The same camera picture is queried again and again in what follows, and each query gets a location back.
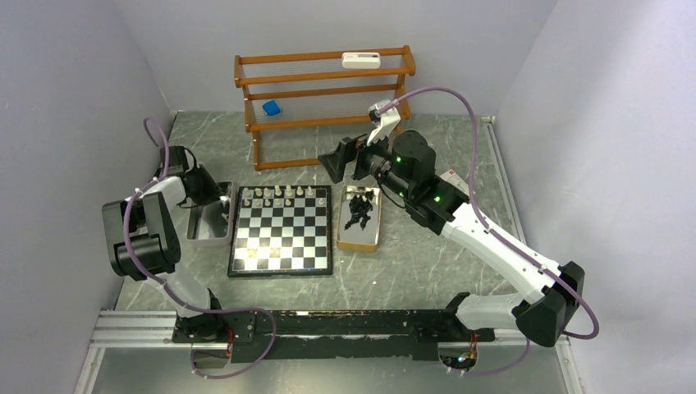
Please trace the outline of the wooden two-tier shelf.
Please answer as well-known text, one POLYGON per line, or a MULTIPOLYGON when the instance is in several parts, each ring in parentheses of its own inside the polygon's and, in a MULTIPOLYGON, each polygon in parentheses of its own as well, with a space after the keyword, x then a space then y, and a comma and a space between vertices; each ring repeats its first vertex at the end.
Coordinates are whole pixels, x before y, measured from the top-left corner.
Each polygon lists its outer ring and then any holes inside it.
POLYGON ((405 93, 406 79, 417 70, 411 48, 371 48, 381 55, 376 70, 347 70, 344 51, 234 57, 234 83, 243 94, 245 130, 252 138, 257 171, 318 164, 315 156, 269 161, 262 150, 265 131, 365 123, 369 106, 405 93), (282 113, 264 114, 262 105, 276 100, 282 113))

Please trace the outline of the gold metal tin tray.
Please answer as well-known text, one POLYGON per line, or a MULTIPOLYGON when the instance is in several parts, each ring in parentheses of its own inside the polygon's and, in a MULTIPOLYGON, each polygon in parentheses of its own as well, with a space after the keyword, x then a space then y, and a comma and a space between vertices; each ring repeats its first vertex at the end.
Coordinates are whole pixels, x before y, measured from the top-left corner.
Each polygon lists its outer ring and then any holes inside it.
POLYGON ((377 187, 345 186, 339 203, 337 248, 373 253, 378 248, 382 195, 377 187))

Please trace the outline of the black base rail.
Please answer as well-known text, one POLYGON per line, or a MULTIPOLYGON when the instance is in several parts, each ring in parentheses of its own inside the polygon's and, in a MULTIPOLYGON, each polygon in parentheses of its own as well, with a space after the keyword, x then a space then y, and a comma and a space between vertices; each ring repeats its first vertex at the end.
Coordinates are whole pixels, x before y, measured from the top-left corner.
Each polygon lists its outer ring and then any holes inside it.
POLYGON ((447 343, 492 342, 491 328, 470 331, 447 309, 236 312, 206 318, 213 329, 197 337, 178 319, 176 344, 231 348, 231 362, 410 357, 437 361, 447 343))

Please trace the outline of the black white chess board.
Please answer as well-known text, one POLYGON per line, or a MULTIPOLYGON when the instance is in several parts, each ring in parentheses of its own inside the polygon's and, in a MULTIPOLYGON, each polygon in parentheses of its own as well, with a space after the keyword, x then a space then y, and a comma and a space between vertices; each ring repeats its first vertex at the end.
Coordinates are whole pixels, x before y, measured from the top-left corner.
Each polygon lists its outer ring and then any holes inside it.
POLYGON ((329 185, 311 186, 314 196, 306 195, 309 185, 291 186, 292 197, 275 196, 275 186, 242 186, 237 191, 235 227, 228 263, 228 277, 269 277, 274 275, 317 276, 330 275, 332 264, 332 188, 329 185), (298 197, 296 189, 301 186, 304 195, 298 197), (245 188, 253 191, 251 198, 244 197, 245 188), (255 189, 261 188, 263 196, 257 197, 255 189), (272 197, 266 198, 266 188, 272 197), (325 206, 317 200, 324 198, 325 206), (245 207, 244 200, 250 199, 251 206, 245 207), (254 201, 262 200, 256 208, 254 201), (270 199, 272 205, 264 206, 270 199), (275 200, 282 201, 281 207, 275 200), (291 199, 292 206, 286 207, 285 200, 291 199))

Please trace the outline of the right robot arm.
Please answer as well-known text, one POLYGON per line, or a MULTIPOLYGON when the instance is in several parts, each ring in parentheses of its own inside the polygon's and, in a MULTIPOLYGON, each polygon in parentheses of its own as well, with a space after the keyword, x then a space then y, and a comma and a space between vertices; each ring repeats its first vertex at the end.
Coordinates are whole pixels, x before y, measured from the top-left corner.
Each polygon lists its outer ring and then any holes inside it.
POLYGON ((318 160, 333 182, 343 179, 347 163, 355 163, 355 180, 373 177, 402 199, 414 222, 469 250, 515 288, 508 295, 455 297, 442 320, 449 338, 461 340, 481 328, 517 329, 531 342, 552 347, 564 334, 579 308, 584 270, 544 258, 486 218, 472 195, 436 174, 436 153, 419 132, 406 131, 392 144, 346 137, 318 160))

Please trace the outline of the pink metal tin tray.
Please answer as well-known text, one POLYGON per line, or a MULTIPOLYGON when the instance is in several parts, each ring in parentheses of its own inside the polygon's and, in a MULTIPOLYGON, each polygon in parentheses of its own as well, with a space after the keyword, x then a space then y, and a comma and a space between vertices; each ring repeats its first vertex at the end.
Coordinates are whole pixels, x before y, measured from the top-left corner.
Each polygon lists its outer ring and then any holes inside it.
POLYGON ((229 246, 235 227, 236 192, 234 182, 219 182, 222 197, 189 211, 186 240, 194 248, 229 246))

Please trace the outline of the white box on shelf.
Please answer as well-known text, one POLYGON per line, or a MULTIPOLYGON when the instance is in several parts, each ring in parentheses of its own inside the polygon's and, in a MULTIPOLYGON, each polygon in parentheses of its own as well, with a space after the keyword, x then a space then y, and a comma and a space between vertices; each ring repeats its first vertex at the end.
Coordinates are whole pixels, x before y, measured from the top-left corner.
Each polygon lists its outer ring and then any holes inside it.
POLYGON ((341 66, 347 70, 376 70, 381 64, 379 53, 345 52, 341 55, 341 66))

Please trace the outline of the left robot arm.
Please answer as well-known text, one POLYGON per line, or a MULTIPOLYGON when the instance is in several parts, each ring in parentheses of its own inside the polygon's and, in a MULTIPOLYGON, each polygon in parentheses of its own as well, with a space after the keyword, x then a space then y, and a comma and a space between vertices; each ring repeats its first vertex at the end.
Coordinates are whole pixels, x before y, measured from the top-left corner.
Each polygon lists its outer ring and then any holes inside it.
POLYGON ((181 244, 171 212, 216 213, 229 221, 230 197, 186 147, 162 150, 163 165, 146 191, 102 207, 108 257, 120 277, 148 281, 169 296, 177 311, 176 326, 186 335, 216 341, 227 318, 214 294, 181 264, 181 244))

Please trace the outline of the aluminium frame rail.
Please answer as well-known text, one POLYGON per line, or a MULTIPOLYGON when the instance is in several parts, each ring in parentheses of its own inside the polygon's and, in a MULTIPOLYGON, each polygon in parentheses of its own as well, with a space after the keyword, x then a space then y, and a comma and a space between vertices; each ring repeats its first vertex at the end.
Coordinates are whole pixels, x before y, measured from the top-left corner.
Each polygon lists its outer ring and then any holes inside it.
POLYGON ((442 362, 469 344, 439 347, 437 361, 410 357, 231 362, 231 348, 176 344, 172 311, 100 313, 79 393, 581 393, 570 347, 529 344, 515 330, 478 341, 476 365, 463 373, 442 362))

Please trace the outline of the small red white card box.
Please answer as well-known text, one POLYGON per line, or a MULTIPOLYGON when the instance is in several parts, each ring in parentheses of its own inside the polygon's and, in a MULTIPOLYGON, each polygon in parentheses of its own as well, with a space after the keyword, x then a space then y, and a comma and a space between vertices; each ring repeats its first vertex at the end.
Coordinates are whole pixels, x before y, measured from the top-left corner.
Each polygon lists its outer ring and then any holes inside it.
POLYGON ((453 169, 445 171, 443 174, 441 174, 441 178, 460 190, 468 190, 469 188, 466 181, 461 176, 459 176, 453 169))

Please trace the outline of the black chess pieces pile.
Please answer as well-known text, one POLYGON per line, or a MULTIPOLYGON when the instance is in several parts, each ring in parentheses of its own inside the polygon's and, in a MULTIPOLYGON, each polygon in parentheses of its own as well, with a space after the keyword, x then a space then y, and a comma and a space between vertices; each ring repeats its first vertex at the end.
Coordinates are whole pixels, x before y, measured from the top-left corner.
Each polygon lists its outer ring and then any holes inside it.
POLYGON ((349 202, 350 219, 345 224, 344 229, 348 230, 351 226, 358 223, 361 230, 367 227, 367 222, 371 219, 369 212, 373 210, 374 192, 367 190, 361 195, 354 195, 349 202))

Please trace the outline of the blue block on shelf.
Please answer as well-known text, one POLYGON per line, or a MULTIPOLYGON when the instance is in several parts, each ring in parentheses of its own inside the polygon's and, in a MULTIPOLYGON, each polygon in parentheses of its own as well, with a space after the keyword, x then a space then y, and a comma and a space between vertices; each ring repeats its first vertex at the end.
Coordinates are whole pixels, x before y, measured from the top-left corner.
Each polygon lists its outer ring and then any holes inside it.
POLYGON ((269 100, 262 105, 263 112, 268 117, 275 117, 282 113, 282 108, 276 100, 269 100))

